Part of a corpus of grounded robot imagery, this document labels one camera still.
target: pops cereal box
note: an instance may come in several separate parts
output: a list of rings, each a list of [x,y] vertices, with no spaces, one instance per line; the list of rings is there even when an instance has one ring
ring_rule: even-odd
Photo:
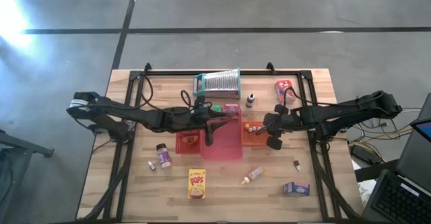
[[[189,169],[189,192],[191,199],[205,198],[205,170]]]

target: wooden table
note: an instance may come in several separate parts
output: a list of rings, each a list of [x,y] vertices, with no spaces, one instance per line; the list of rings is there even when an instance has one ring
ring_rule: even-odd
[[[311,71],[318,101],[335,103],[335,93],[329,70],[311,69]],[[124,102],[129,72],[130,70],[114,70],[112,72],[106,93],[107,97],[118,102]],[[154,86],[152,104],[156,106],[183,106],[180,91],[185,89],[190,94],[193,92],[191,76],[152,76],[149,79]],[[277,104],[275,82],[280,79],[291,79],[296,91],[299,92],[298,82],[294,77],[242,76],[240,101],[208,100],[214,104],[237,103],[242,108],[243,120],[262,121],[265,113],[272,112],[274,105]],[[149,87],[147,84],[144,88],[145,94],[148,95]],[[252,92],[256,95],[255,104],[252,108],[246,108],[244,107],[246,97]],[[291,107],[299,106],[300,101],[296,100]],[[107,139],[107,135],[98,136],[94,147]],[[214,162],[204,161],[199,155],[177,155],[175,154],[175,134],[153,133],[139,125],[133,149],[123,221],[279,222],[321,220],[306,133],[286,133],[281,139],[284,143],[279,151],[266,146],[247,147],[244,148],[243,158],[240,161]],[[169,170],[163,170],[158,165],[156,145],[159,143],[165,143],[169,149],[173,162],[173,166]],[[114,148],[114,144],[106,145],[93,154],[77,217],[85,216],[106,190]],[[335,140],[331,142],[329,155],[337,188],[354,210],[361,213],[362,203],[345,141]],[[292,162],[295,159],[300,162],[301,172],[297,172],[293,166]],[[157,170],[151,171],[147,161],[154,162]],[[259,165],[265,169],[264,175],[251,184],[240,186],[243,177]],[[205,200],[189,200],[187,198],[187,174],[190,168],[205,168],[207,170]],[[284,196],[281,187],[291,181],[309,183],[310,196]],[[330,216],[332,216],[329,191],[325,190],[328,209]],[[112,205],[114,212],[117,209],[117,197],[118,195],[114,195]]]

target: small bottle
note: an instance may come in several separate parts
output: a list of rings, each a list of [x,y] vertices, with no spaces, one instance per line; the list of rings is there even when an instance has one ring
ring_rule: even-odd
[[[251,171],[247,176],[244,177],[244,180],[241,182],[241,185],[248,184],[255,180],[263,173],[263,167],[259,166],[255,170]]]
[[[248,108],[251,108],[251,106],[253,106],[253,103],[255,102],[255,95],[250,94],[247,97],[247,102],[245,103],[245,106],[247,106]]]
[[[294,165],[295,165],[296,170],[298,170],[298,172],[301,172],[301,165],[299,165],[299,161],[298,160],[294,161]]]
[[[151,170],[153,170],[153,171],[156,170],[156,167],[154,166],[154,164],[152,162],[148,161],[147,163],[148,163],[148,166],[150,167]]]
[[[168,149],[166,148],[166,144],[161,143],[156,146],[157,155],[159,157],[160,166],[162,168],[169,167],[172,165],[172,162],[170,161]]]

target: spice jar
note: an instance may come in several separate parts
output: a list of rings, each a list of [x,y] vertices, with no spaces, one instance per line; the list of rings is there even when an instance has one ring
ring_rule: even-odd
[[[169,167],[172,165],[170,161],[168,149],[166,148],[166,144],[161,143],[156,146],[157,156],[159,157],[160,166],[162,168]]]

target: green object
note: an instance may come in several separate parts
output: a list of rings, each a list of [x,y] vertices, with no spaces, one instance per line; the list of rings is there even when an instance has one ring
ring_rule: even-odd
[[[212,109],[212,110],[214,110],[214,111],[218,111],[218,112],[221,112],[221,111],[222,111],[222,107],[220,107],[220,106],[218,106],[218,105],[213,105],[213,106],[211,107],[211,109]]]

